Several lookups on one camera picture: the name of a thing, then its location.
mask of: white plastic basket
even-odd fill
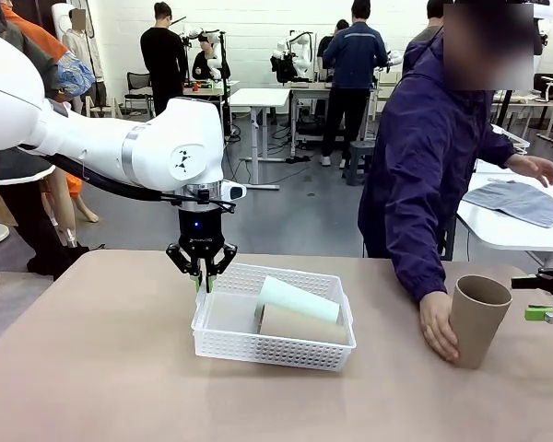
[[[267,276],[337,302],[348,345],[257,334],[256,302]],[[207,294],[201,287],[193,318],[197,355],[236,361],[340,371],[357,343],[348,298],[337,276],[232,264]]]

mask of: white brick wall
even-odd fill
[[[126,93],[126,73],[146,72],[139,39],[152,26],[155,0],[89,0],[97,41],[110,93]],[[340,18],[350,21],[351,0],[167,0],[175,18],[184,23],[227,32],[232,78],[242,87],[271,87],[277,79],[270,56],[291,29],[316,32],[318,39],[332,32]],[[426,26],[427,0],[372,0],[369,24],[380,31],[389,49],[404,50]],[[182,30],[182,23],[172,28]],[[194,43],[193,60],[199,49]],[[553,72],[553,25],[542,72]]]

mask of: orange jacket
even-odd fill
[[[8,20],[13,25],[17,25],[18,28],[33,40],[37,46],[47,52],[55,62],[59,62],[60,59],[68,52],[67,48],[57,40],[52,34],[47,32],[45,29],[25,20],[24,18],[15,14],[11,7],[8,5],[2,4],[2,10],[6,20]]]

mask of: stool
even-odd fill
[[[365,155],[372,155],[375,150],[375,140],[354,141],[350,143],[350,160],[347,161],[347,185],[361,186],[365,183],[365,173],[359,174],[360,158]]]

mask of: cup rim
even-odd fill
[[[469,296],[467,293],[465,293],[465,292],[459,287],[459,283],[460,283],[462,280],[464,280],[465,278],[471,278],[471,277],[479,278],[479,279],[485,279],[486,281],[490,281],[490,282],[492,282],[492,283],[495,283],[495,284],[497,284],[497,285],[500,285],[501,287],[503,287],[503,288],[506,289],[506,291],[508,292],[508,295],[510,296],[510,300],[509,300],[508,302],[504,302],[504,303],[502,303],[502,304],[489,304],[489,303],[487,303],[487,302],[483,302],[483,301],[480,301],[480,300],[478,300],[478,299],[475,299],[475,298]],[[457,279],[457,283],[456,283],[455,287],[459,289],[459,292],[461,292],[461,295],[462,295],[463,297],[466,297],[467,299],[469,299],[469,300],[475,302],[476,304],[479,304],[480,306],[486,306],[486,307],[506,307],[506,306],[509,306],[509,305],[513,302],[513,300],[514,300],[514,298],[513,298],[513,296],[512,296],[512,292],[508,289],[508,287],[506,287],[506,285],[504,285],[504,284],[502,284],[502,283],[496,281],[496,280],[493,279],[493,278],[489,278],[489,277],[483,276],[483,275],[481,275],[481,274],[466,274],[465,276],[461,276],[459,279]]]

